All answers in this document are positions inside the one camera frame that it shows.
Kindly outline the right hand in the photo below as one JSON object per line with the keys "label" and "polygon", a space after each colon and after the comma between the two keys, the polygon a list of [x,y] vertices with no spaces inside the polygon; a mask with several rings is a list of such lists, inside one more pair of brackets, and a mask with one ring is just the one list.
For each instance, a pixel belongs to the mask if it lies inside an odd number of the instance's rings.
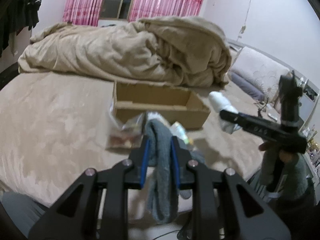
{"label": "right hand", "polygon": [[275,142],[266,141],[259,146],[259,151],[275,154],[284,164],[296,163],[299,159],[297,154],[287,153],[279,149]]}

